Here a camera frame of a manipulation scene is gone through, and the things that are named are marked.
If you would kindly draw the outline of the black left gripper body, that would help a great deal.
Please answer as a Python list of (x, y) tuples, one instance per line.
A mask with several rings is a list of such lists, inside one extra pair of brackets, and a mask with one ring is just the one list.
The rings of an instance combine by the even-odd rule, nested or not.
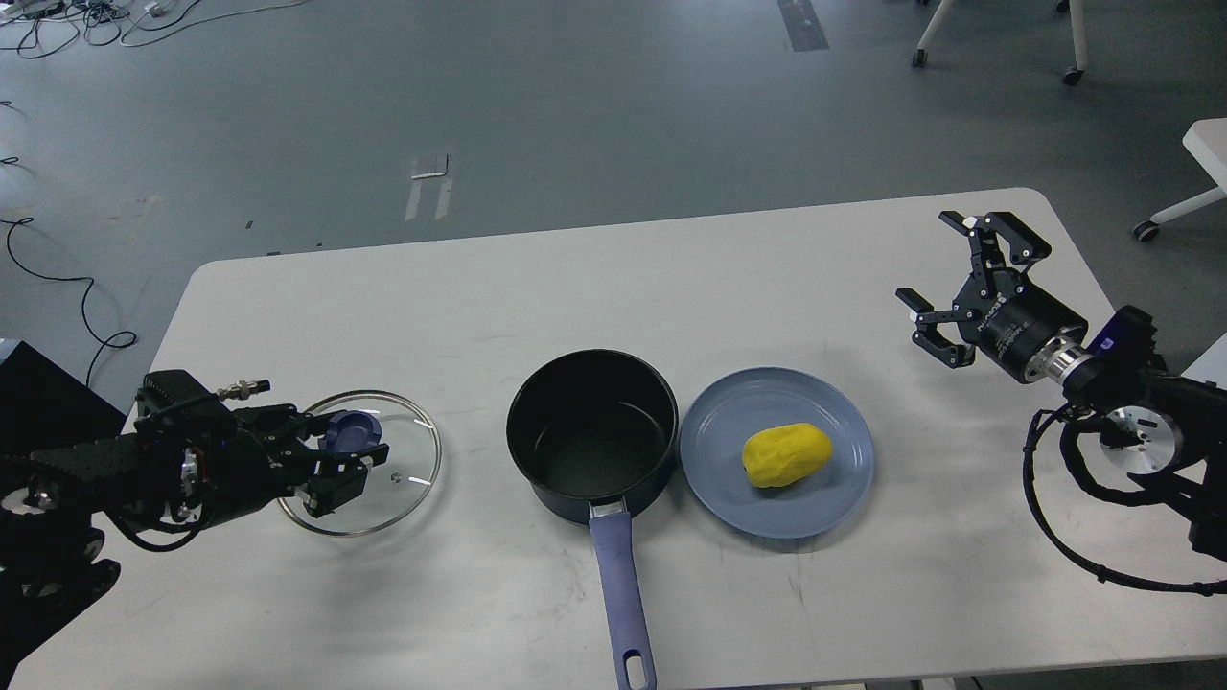
[(133, 505), (140, 530), (211, 528), (255, 514), (290, 487), (281, 448), (242, 433), (231, 406), (184, 370), (145, 376), (137, 390), (145, 457), (153, 463), (148, 494)]

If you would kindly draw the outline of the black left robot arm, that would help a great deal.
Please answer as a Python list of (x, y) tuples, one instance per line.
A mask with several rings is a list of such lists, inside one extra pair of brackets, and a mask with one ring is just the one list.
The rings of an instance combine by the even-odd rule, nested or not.
[(368, 413), (292, 403), (231, 409), (267, 381), (209, 390), (183, 370), (145, 376), (129, 433), (2, 459), (2, 681), (117, 584), (104, 516), (128, 541), (172, 552), (202, 530), (299, 497), (313, 518), (360, 497), (389, 447)]

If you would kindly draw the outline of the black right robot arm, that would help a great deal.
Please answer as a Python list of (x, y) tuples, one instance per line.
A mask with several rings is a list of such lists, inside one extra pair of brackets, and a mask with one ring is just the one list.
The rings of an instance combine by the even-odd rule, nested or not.
[(984, 355), (1021, 384), (1054, 381), (1064, 398), (1038, 410), (1025, 440), (1025, 498), (1040, 532), (1102, 584), (1146, 592), (1225, 593), (1223, 581), (1169, 584), (1126, 575), (1079, 554), (1056, 537), (1036, 490), (1036, 454), (1060, 425), (1059, 451), (1079, 489), (1123, 507), (1169, 507), (1189, 524), (1191, 551), (1225, 559), (1225, 390), (1171, 372), (1142, 309), (1117, 311), (1096, 336), (1076, 311), (1040, 289), (1029, 268), (1052, 246), (1012, 212), (939, 219), (968, 243), (969, 273), (948, 309), (903, 287), (912, 341), (957, 370)]

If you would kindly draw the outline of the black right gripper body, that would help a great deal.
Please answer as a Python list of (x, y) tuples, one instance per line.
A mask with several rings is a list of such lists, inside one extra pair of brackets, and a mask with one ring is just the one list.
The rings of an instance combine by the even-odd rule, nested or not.
[(1014, 381), (1039, 381), (1043, 365), (1037, 359), (1044, 346), (1056, 336), (1082, 343), (1090, 324), (1025, 275), (995, 273), (993, 280), (994, 289), (978, 287), (972, 280), (960, 289), (960, 309), (978, 314), (960, 323), (960, 336)]

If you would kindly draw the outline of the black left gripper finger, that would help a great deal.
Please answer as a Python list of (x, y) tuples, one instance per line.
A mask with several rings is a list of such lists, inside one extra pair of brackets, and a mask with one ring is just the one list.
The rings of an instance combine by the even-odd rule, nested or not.
[(385, 463), (385, 455), (342, 455), (341, 460), (317, 462), (310, 471), (298, 471), (290, 478), (290, 487), (281, 494), (279, 503), (286, 505), (297, 497), (307, 516), (324, 518), (360, 497), (372, 469)]
[(265, 449), (280, 449), (326, 433), (326, 417), (301, 411), (294, 403), (240, 406), (232, 411), (242, 433), (253, 437)]

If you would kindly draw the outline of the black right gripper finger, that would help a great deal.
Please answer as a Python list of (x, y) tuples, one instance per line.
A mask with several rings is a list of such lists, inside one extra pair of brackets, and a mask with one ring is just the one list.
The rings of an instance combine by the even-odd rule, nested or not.
[(894, 290), (897, 297), (909, 309), (914, 323), (912, 343), (921, 347), (930, 357), (937, 359), (939, 363), (948, 366), (951, 370), (967, 367), (974, 363), (975, 354), (973, 346), (968, 344), (956, 344), (939, 331), (939, 327), (947, 323), (964, 323), (979, 318), (978, 309), (934, 309), (915, 289), (899, 287)]
[(964, 216), (941, 211), (937, 219), (968, 241), (974, 289), (1002, 289), (1004, 284), (1017, 289), (1029, 266), (1052, 257), (1052, 246), (1012, 212)]

